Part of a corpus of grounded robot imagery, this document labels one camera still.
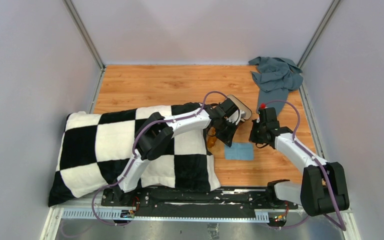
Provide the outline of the orange sunglasses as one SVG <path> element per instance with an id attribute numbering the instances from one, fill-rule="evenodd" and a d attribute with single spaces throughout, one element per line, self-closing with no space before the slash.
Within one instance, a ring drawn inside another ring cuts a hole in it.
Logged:
<path id="1" fill-rule="evenodd" d="M 216 129 L 214 127 L 209 128 L 206 133 L 206 136 L 207 136 L 206 145 L 210 149 L 215 146 L 217 141 Z"/>

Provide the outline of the small blue cleaning cloth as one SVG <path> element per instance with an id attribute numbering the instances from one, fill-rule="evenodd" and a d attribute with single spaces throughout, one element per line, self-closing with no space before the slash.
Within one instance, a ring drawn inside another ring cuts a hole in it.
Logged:
<path id="1" fill-rule="evenodd" d="M 233 142 L 230 147 L 224 147 L 224 158 L 226 160 L 253 161 L 254 145 L 249 142 Z"/>

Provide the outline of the black glasses case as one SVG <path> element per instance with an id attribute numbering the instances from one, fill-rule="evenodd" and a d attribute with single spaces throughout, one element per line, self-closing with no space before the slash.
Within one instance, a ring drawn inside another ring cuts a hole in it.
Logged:
<path id="1" fill-rule="evenodd" d="M 249 120 L 252 117 L 252 110 L 247 107 L 241 100 L 239 100 L 237 97 L 235 97 L 233 94 L 227 95 L 228 99 L 231 99 L 233 103 L 238 107 L 240 117 L 240 121 L 245 122 Z"/>

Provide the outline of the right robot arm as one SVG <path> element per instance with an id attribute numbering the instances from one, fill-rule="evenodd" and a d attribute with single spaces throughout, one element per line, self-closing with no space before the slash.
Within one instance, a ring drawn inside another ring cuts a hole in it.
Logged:
<path id="1" fill-rule="evenodd" d="M 289 127 L 281 127 L 273 107 L 258 110 L 258 118 L 252 121 L 249 141 L 282 153 L 302 174 L 300 184 L 288 179 L 267 184 L 265 201 L 270 208 L 278 209 L 287 201 L 302 206 L 311 217 L 349 209 L 343 166 L 316 155 Z"/>

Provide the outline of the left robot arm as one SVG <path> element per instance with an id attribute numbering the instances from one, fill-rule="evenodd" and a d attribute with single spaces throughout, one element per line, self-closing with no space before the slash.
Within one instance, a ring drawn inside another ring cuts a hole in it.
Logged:
<path id="1" fill-rule="evenodd" d="M 147 166 L 165 153 L 176 136 L 214 128 L 215 138 L 231 147 L 240 123 L 250 116 L 251 110 L 233 95 L 226 96 L 223 102 L 215 105 L 202 103 L 186 113 L 169 116 L 152 113 L 135 133 L 128 164 L 112 184 L 115 202 L 122 207 L 132 203 L 132 191 L 137 189 Z"/>

